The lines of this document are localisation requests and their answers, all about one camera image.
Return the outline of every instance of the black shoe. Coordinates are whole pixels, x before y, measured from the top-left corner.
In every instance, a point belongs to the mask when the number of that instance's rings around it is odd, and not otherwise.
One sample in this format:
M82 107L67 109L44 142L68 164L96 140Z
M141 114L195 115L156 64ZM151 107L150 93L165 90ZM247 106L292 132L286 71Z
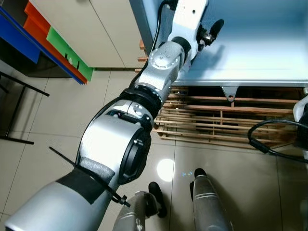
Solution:
M160 190L159 185L156 182L151 182L149 184L149 193L153 194L156 198L156 201L161 205L161 209L157 214L160 218L167 216L167 208L163 199L163 193Z
M199 175L206 176L206 172L202 168L197 168L194 171L194 177L196 178Z

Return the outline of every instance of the tile floor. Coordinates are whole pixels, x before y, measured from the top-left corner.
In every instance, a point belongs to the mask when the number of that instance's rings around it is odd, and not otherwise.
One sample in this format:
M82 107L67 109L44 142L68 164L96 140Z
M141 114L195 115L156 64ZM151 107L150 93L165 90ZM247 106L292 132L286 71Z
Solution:
M128 86L129 71L98 71L86 86L72 79L24 79L50 94L27 91L11 136L34 145L0 140L0 225L31 195L72 167L53 154L52 146L74 160L82 133L94 114ZM12 106L13 101L5 105ZM146 222L148 231L193 230L189 183L193 171L204 168L219 193L236 231L303 230L299 203L308 196L306 167L272 156L236 148L160 140L153 144L139 179L119 188L128 197L147 190L151 181L161 186L168 215ZM159 177L161 160L171 163L173 178ZM111 203L99 228L111 231L121 206Z

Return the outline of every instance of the black cable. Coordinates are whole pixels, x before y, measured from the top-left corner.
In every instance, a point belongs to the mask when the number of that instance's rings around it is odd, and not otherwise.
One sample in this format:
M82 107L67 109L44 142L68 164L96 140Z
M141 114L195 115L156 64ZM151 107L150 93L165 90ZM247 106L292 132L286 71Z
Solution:
M67 158L65 155L63 155L61 152L58 152L53 147L49 146L49 149L52 150L54 153L58 154L62 159L64 159L66 162L70 163L73 167L75 167L74 161L71 161L69 158Z
M283 157L289 160L294 160L294 161L298 161L301 163L306 163L308 164L308 160L301 158L301 157L296 157L296 156L291 156L291 155L286 155L277 151L272 150L270 147L266 146L265 144L261 143L260 141L258 141L256 138L252 137L252 133L259 127L265 125L265 124L290 124L290 125L294 125L297 127L301 127L304 129L308 129L307 125L298 123L298 122L294 122L294 121L290 121L290 120L286 120L286 119L269 119L269 120L264 120L256 125L254 125L253 127L251 127L248 131L248 139L249 139L249 144L252 145L253 147L257 148L258 150L260 150L263 153L268 153L270 155L275 155L275 156L279 156L279 157Z
M171 2L171 1L163 0L162 3L159 5L158 16L157 16L157 27L156 27L156 32L155 32L155 36L154 36L154 40L153 40L153 44L152 44L150 53L155 49L155 46L156 46L156 43L157 43L158 34L159 34L159 30L160 30L160 24L161 24L161 17L162 17L163 7L164 7L164 5L168 4L169 2ZM136 80L140 77L141 73L145 70L147 65L148 65L148 60L145 62L145 64L144 64L143 68L141 69L141 71L130 82L130 85L129 85L128 88L133 89L135 87Z

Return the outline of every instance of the beige floor tile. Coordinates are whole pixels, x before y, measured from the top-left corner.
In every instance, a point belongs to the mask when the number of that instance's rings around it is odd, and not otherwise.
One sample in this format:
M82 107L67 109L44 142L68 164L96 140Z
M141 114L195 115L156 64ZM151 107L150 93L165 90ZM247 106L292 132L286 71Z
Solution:
M9 215L3 214L0 220L0 231L5 231L4 222L9 218Z
M300 153L299 149L287 147L285 154ZM308 170L305 164L278 158L278 174L284 231L304 230L300 204L308 199Z
M159 135L155 131L151 131L151 138L152 138L152 143L165 144L165 145L175 145L175 141L163 140L159 137Z
M21 136L21 132L11 134L11 137L14 138ZM4 210L24 147L23 143L0 140L0 212Z
M25 147L4 209L6 214L13 214L39 189L73 169L49 146L75 161L80 141L80 138L42 134L30 134L28 139L35 144Z
M13 68L7 65L4 61L0 60L0 71L10 75L13 71Z
M194 170L209 175L236 231L280 231L281 211L275 157L176 146L171 231L193 230L189 183Z
M5 136L6 131L0 130L0 134L3 135L3 136ZM21 140L27 141L28 136L29 136L29 133L28 133L28 132L19 132L19 131L11 131L11 132L9 132L9 137L10 137L10 138L21 139Z
M152 144L146 167L142 173L142 175L135 181L128 183L126 185L121 186L118 189L118 193L120 195L126 195L128 198L131 198L135 192L137 191L148 191L148 185L150 182L155 181L159 184L164 197L165 203L168 209L168 215L166 218L161 219L158 216L151 217L150 219L146 220L146 230L147 231L167 231L169 230L169 217L170 217L170 201L171 201L171 190L172 190L172 173L173 173L173 165L169 165L169 168L166 167L165 175L162 177L168 177L171 180L170 182L162 180L157 173L157 166L160 167L163 163L171 163L174 159L174 146L170 145L159 145L159 144ZM99 228L100 231L111 231L116 220L117 215L121 210L121 205L115 204L111 202L109 205L107 212L104 216L104 219L101 223Z
M222 145L213 145L213 144L205 144L205 143L193 143L193 142L185 142L185 141L176 141L177 146L182 147L191 147L191 148L206 148L211 150L221 150L221 151L233 151L233 152L241 152L241 153L260 153L260 151L254 149L244 149L244 148L235 148L228 147Z
M31 132L81 137L102 108L109 71L96 71L92 81L79 85L73 79L49 79Z
M16 70L12 71L12 77L15 77L40 90L44 90L47 83L46 78L29 78ZM1 129L6 129L8 127L23 86L13 81L9 81L6 88L9 93L5 95L3 104L1 105ZM17 111L17 116L11 128L12 131L30 131L42 97L47 96L43 96L36 91L26 88L19 106L19 110Z
M128 88L135 76L136 73L134 71L111 71L104 105L118 97L124 89Z

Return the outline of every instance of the orange shelf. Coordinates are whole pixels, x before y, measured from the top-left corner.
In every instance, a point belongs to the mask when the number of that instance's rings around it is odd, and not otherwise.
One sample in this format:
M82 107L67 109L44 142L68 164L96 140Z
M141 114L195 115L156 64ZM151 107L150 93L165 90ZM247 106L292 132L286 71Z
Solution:
M50 24L30 2L28 2L25 8L25 13L46 35L48 34L48 31L50 29Z
M56 59L58 59L65 67L67 67L75 76L83 83L87 83L86 78L77 71L47 40L47 34L34 22L31 17L28 17L24 29L35 38L43 47L45 47Z

